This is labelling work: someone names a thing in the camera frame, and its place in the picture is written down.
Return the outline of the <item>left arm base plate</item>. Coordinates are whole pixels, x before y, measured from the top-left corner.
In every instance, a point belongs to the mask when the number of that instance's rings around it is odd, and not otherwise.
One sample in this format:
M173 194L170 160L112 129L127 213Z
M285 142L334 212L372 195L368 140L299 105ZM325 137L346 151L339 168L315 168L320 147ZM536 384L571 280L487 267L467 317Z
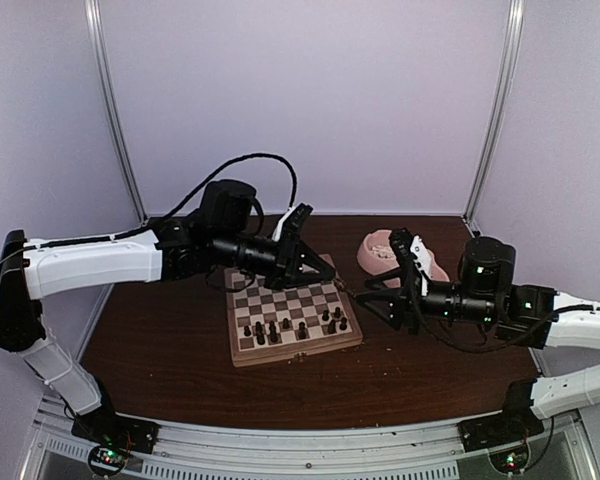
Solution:
M78 415L71 433L105 447L121 451L151 454L157 441L159 425L153 421L94 411Z

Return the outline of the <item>dark bishop chess piece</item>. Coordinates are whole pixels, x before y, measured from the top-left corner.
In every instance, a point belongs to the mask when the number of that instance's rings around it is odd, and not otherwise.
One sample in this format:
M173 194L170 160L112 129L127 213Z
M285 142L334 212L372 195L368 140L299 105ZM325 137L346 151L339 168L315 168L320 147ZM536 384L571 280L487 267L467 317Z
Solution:
M275 328L270 330L270 341L272 344L276 344L279 341L279 337L278 337L278 333L277 330Z

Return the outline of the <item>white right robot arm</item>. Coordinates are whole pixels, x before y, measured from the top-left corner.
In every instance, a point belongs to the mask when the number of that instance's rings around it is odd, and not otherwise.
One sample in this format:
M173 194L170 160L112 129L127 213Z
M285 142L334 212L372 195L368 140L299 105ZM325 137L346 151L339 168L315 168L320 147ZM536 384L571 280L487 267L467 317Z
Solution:
M395 330L425 330L471 354L511 346L600 350L600 302L513 282L516 251L492 237L464 247L455 281L436 281L422 240L406 229L389 235L395 268L366 281L356 302Z

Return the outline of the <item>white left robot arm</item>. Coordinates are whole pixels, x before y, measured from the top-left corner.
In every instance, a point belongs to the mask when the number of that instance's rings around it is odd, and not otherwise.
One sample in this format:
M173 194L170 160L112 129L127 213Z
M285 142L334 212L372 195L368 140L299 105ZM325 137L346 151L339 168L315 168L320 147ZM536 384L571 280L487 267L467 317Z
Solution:
M291 208L262 237L246 231L257 204L254 187L219 180L205 186L189 215L155 219L136 233L43 241L10 232L0 259L0 348L23 358L101 443L117 442L122 419L105 388L45 328L42 299L85 287L183 280L218 266L260 276L271 290L334 279L334 268L300 237L310 206Z

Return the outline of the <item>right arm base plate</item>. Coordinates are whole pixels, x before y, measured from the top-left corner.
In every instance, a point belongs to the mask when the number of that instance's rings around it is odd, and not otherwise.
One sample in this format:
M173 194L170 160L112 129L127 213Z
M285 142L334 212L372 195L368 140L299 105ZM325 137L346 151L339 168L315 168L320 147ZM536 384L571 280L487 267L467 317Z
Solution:
M544 425L529 409L463 420L458 430L466 452L522 442L544 432Z

